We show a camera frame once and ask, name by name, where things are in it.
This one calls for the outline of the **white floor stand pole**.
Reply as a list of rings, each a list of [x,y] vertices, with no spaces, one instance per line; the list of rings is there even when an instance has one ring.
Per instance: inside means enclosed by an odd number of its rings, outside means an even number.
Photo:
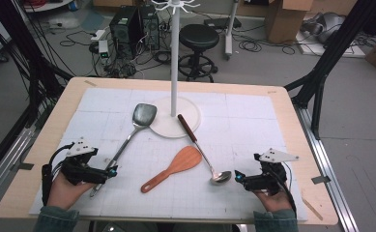
[[[230,16],[228,16],[228,25],[227,25],[227,29],[225,32],[224,54],[227,60],[229,60],[233,54],[232,31],[233,31],[233,26],[234,26],[234,21],[235,21],[235,16],[236,16],[238,6],[239,6],[239,0],[233,0],[232,9],[231,9]]]

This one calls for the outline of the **white round table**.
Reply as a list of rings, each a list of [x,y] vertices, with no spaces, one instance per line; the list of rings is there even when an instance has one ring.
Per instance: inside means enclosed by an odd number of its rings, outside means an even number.
[[[63,6],[68,6],[73,0],[62,0],[61,2],[51,3],[49,1],[45,2],[40,6],[25,6],[24,10],[28,13],[44,12],[49,10],[54,10]]]

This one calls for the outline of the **flat black device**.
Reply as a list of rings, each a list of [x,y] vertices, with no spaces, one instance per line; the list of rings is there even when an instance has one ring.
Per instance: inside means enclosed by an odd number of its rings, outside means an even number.
[[[215,29],[226,29],[229,26],[230,19],[228,17],[225,18],[211,18],[211,19],[205,19],[204,24],[210,27],[213,27]],[[233,27],[238,28],[241,27],[242,23],[235,18]]]

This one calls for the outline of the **white utensil rack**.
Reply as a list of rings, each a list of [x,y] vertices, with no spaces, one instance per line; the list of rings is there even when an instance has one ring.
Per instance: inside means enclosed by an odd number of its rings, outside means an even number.
[[[154,102],[157,107],[157,116],[151,125],[151,129],[167,138],[180,138],[186,133],[181,127],[177,115],[185,109],[194,108],[194,104],[178,96],[178,74],[179,74],[179,32],[180,12],[188,12],[188,8],[199,7],[194,4],[195,0],[151,0],[157,11],[172,10],[171,19],[171,65],[170,65],[170,96],[158,99]]]

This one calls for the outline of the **person's right hand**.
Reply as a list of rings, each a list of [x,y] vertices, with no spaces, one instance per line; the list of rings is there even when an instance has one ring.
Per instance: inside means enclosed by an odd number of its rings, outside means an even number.
[[[254,194],[261,201],[262,205],[268,212],[278,212],[280,210],[291,210],[292,205],[287,197],[287,194],[280,191],[276,194],[257,190]]]

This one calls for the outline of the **white grid mat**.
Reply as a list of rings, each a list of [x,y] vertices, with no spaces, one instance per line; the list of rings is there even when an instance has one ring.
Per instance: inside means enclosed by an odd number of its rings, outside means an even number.
[[[118,174],[96,195],[85,193],[74,207],[84,217],[135,220],[207,220],[249,223],[260,201],[235,180],[221,186],[210,182],[212,169],[241,171],[247,176],[261,171],[254,154],[286,145],[266,96],[189,93],[201,122],[195,135],[207,156],[192,169],[173,174],[147,193],[141,187],[164,170],[175,155],[189,145],[187,136],[165,138],[152,130],[133,134],[131,116],[141,103],[156,103],[165,91],[89,88],[63,133],[61,144],[80,137],[98,148],[90,164],[104,168],[122,149]]]

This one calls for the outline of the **grey floor appliance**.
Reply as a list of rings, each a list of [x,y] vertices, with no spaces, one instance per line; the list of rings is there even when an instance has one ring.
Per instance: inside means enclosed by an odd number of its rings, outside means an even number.
[[[315,37],[319,43],[325,44],[340,29],[345,17],[336,13],[318,13],[312,18],[304,20],[300,28]]]

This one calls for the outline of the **large black computer tower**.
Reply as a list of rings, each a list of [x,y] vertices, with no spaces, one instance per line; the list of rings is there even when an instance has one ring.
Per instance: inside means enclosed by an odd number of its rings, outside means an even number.
[[[136,45],[143,37],[139,9],[136,6],[121,6],[109,27],[119,54],[134,58]]]

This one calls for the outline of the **aluminium rail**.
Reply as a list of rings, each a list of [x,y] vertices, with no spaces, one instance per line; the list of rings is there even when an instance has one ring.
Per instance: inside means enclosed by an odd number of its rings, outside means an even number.
[[[299,117],[302,128],[304,129],[304,134],[310,146],[310,150],[312,151],[312,156],[314,156],[317,163],[320,176],[328,176],[331,179],[330,182],[321,184],[324,184],[327,189],[336,211],[338,222],[342,226],[344,232],[360,232],[333,171],[324,144],[320,138],[317,138],[314,135],[311,128],[312,119],[310,113],[307,109],[298,108],[297,106],[295,107],[295,111]]]
[[[29,150],[35,134],[35,129],[22,129],[19,134],[12,134],[4,146],[0,146],[0,188],[17,161]]]

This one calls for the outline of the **metal spatula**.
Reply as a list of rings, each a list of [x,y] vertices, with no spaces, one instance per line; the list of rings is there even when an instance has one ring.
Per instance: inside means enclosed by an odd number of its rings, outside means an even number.
[[[102,141],[104,170],[117,164],[132,138],[148,129],[157,115],[157,108],[148,103],[138,103],[131,113],[111,113]]]

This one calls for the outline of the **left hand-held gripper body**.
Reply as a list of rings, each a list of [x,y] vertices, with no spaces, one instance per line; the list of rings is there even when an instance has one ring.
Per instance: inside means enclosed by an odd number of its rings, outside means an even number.
[[[87,140],[80,137],[73,143],[62,161],[60,171],[67,180],[77,185],[81,182],[92,184],[104,184],[108,179],[108,172],[103,169],[91,167],[88,162],[95,156],[98,149],[93,147]]]

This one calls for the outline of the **metal ladle brown handle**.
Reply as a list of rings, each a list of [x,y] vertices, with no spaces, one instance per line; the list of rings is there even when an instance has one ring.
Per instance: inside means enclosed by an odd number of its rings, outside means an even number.
[[[223,184],[227,183],[231,179],[232,173],[230,171],[222,171],[222,172],[215,171],[215,169],[213,168],[213,166],[209,162],[209,159],[207,158],[207,156],[203,152],[202,148],[198,144],[197,138],[196,138],[194,132],[192,131],[192,129],[190,128],[190,126],[188,125],[187,121],[185,120],[184,116],[182,114],[179,114],[177,116],[177,118],[178,118],[179,122],[181,123],[183,129],[187,133],[188,137],[190,138],[191,142],[195,144],[199,153],[202,155],[203,159],[205,160],[205,162],[209,166],[211,174],[212,174],[210,182],[215,186],[219,186],[219,185],[223,185]]]

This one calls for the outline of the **slim black computer tower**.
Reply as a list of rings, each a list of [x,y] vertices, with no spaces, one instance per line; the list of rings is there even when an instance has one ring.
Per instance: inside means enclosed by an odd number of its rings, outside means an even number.
[[[153,5],[143,5],[139,8],[143,42],[153,50],[159,49],[159,18]]]

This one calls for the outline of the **large open cardboard box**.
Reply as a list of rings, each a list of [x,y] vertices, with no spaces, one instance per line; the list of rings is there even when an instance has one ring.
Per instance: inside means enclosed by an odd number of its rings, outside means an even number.
[[[273,44],[291,44],[312,3],[313,0],[269,0],[265,17],[267,40]]]

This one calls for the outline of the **black round stool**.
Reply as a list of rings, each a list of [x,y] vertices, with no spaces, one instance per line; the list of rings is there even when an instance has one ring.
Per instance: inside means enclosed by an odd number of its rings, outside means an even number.
[[[189,24],[181,29],[179,41],[191,49],[192,54],[184,55],[179,59],[178,71],[187,78],[187,81],[208,77],[213,83],[212,74],[218,72],[218,67],[204,55],[204,52],[218,44],[218,32],[207,25]]]

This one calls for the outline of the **white box green display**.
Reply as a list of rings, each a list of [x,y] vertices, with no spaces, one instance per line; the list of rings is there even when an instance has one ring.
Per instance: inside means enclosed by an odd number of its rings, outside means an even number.
[[[109,49],[108,49],[107,40],[99,41],[98,49],[99,49],[99,55],[101,58],[101,63],[103,65],[108,65],[109,64]]]

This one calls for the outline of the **person's left hand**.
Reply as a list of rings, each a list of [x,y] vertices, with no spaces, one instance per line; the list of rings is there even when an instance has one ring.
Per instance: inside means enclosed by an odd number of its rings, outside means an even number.
[[[83,193],[94,186],[92,183],[79,183],[75,186],[63,173],[59,172],[52,183],[47,206],[68,210]]]

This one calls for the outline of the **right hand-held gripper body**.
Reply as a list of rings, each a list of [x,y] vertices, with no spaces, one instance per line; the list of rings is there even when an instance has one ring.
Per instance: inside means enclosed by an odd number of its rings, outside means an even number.
[[[247,191],[267,190],[276,194],[281,189],[287,189],[287,172],[284,164],[288,161],[297,161],[299,157],[270,148],[263,154],[255,154],[254,159],[261,165],[261,173],[253,176],[243,174],[244,189]]]

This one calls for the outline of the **wooden rice paddle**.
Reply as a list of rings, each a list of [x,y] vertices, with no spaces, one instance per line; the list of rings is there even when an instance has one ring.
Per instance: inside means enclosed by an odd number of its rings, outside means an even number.
[[[196,148],[192,146],[186,146],[177,153],[177,155],[170,162],[169,166],[166,169],[162,170],[159,174],[146,182],[140,188],[140,190],[143,193],[147,193],[162,181],[164,181],[166,178],[168,178],[170,175],[191,169],[196,166],[201,160],[202,156]]]

